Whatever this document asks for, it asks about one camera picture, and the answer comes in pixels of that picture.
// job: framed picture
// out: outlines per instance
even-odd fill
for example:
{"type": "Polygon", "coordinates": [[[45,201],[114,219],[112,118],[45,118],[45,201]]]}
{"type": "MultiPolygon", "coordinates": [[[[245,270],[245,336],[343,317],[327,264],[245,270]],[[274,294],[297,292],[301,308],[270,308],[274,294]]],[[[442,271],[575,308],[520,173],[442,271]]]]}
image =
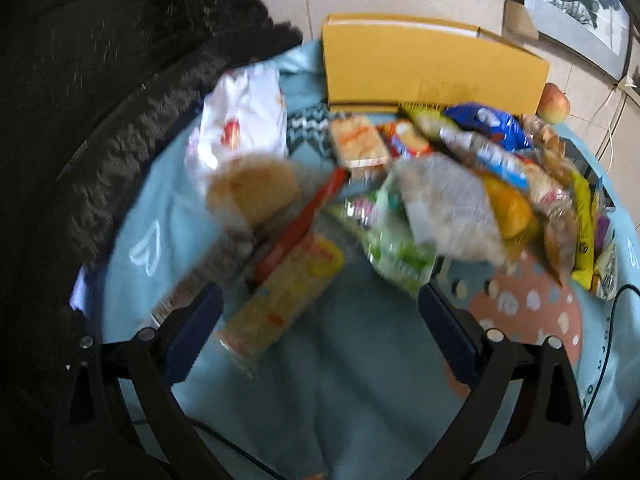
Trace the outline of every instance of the framed picture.
{"type": "Polygon", "coordinates": [[[624,89],[640,105],[640,34],[632,27],[631,54],[624,89]]]}
{"type": "Polygon", "coordinates": [[[524,6],[542,36],[568,47],[615,81],[626,75],[632,34],[620,0],[513,1],[524,6]]]}

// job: apple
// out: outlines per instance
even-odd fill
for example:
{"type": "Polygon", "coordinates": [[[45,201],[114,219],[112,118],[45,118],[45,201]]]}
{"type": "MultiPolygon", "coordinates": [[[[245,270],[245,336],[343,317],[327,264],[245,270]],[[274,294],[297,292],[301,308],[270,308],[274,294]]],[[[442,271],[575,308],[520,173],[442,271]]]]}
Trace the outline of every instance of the apple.
{"type": "Polygon", "coordinates": [[[559,124],[566,119],[570,110],[569,99],[566,98],[561,89],[553,83],[546,83],[538,104],[538,110],[536,110],[540,119],[548,124],[559,124]]]}

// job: yellow cardboard box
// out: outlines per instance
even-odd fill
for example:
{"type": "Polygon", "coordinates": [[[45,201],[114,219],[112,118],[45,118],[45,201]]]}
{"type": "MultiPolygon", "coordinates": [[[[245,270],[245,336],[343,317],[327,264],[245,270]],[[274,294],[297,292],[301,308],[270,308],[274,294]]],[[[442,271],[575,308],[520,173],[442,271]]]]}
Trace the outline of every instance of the yellow cardboard box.
{"type": "Polygon", "coordinates": [[[332,14],[322,25],[332,110],[396,110],[402,101],[478,101],[534,113],[549,63],[473,25],[393,14],[332,14]]]}

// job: food pile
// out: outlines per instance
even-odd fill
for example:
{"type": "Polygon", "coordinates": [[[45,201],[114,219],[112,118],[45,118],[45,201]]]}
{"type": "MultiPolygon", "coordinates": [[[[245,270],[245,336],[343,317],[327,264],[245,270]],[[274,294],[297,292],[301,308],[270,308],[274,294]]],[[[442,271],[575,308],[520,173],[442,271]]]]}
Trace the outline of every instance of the food pile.
{"type": "Polygon", "coordinates": [[[501,269],[533,246],[559,282],[612,298],[616,251],[602,183],[590,189],[537,116],[469,102],[401,104],[397,121],[377,126],[364,115],[335,119],[327,135],[338,165],[309,194],[287,158],[277,80],[275,70],[247,69],[224,76],[205,100],[186,166],[223,234],[156,306],[158,323],[207,280],[226,287],[239,276],[252,295],[216,338],[251,369],[360,250],[417,296],[438,256],[501,269]]]}

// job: pink polka dot cloth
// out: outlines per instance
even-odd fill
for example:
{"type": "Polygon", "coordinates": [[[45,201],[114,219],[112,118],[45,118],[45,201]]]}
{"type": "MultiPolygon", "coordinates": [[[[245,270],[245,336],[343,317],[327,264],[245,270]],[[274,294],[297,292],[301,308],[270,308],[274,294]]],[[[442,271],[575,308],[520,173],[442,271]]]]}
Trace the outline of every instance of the pink polka dot cloth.
{"type": "MultiPolygon", "coordinates": [[[[491,282],[491,293],[481,290],[468,300],[468,311],[485,330],[499,328],[512,341],[528,344],[556,335],[575,365],[582,347],[582,316],[569,285],[561,287],[527,251],[513,272],[498,272],[491,282]]],[[[468,394],[466,386],[449,376],[461,395],[468,394]]]]}

